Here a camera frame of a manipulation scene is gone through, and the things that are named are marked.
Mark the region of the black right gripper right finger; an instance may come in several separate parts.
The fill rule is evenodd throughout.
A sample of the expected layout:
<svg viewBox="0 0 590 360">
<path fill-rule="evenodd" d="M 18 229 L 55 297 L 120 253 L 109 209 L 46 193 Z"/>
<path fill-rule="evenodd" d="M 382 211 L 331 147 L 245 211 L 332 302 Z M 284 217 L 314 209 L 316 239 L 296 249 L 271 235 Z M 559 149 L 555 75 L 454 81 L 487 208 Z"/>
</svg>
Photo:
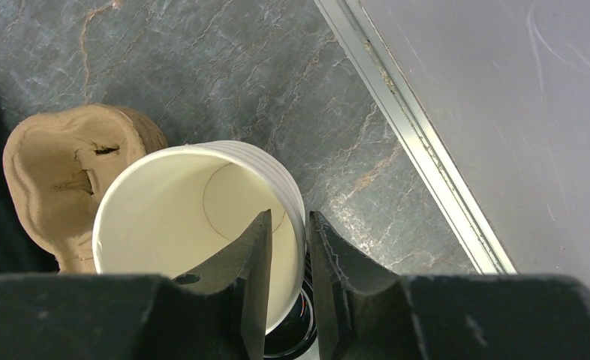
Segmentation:
<svg viewBox="0 0 590 360">
<path fill-rule="evenodd" d="M 399 275 L 309 215 L 322 359 L 590 359 L 590 289 L 550 274 Z"/>
</svg>

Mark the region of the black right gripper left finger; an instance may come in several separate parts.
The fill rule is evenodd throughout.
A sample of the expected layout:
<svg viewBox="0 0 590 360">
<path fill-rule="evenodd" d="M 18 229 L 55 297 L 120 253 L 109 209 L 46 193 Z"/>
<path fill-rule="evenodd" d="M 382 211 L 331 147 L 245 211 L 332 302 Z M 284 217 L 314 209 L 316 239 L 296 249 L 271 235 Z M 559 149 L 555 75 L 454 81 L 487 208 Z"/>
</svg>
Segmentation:
<svg viewBox="0 0 590 360">
<path fill-rule="evenodd" d="M 0 359 L 261 359 L 272 219 L 174 279 L 0 275 Z"/>
</svg>

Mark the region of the stack of black lids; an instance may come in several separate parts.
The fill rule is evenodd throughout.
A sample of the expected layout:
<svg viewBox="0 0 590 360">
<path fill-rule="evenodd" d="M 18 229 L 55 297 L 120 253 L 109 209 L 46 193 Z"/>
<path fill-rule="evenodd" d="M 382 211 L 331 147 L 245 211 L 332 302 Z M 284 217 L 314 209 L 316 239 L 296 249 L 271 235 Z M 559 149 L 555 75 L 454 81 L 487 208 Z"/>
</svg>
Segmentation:
<svg viewBox="0 0 590 360">
<path fill-rule="evenodd" d="M 316 338 L 312 266 L 307 251 L 299 295 L 284 320 L 265 337 L 263 358 L 296 359 L 310 349 Z"/>
</svg>

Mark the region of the stack of white paper cups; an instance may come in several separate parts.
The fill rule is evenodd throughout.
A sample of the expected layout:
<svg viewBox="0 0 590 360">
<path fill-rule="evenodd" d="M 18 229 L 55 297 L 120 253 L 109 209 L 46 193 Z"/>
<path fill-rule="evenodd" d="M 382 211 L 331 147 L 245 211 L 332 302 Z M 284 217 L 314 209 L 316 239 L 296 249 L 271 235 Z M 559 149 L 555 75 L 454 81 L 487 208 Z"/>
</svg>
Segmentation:
<svg viewBox="0 0 590 360">
<path fill-rule="evenodd" d="M 112 182 L 95 215 L 99 274 L 175 278 L 272 216 L 266 330 L 295 304 L 304 276 L 306 210 L 293 176 L 255 145 L 219 140 L 155 151 Z"/>
</svg>

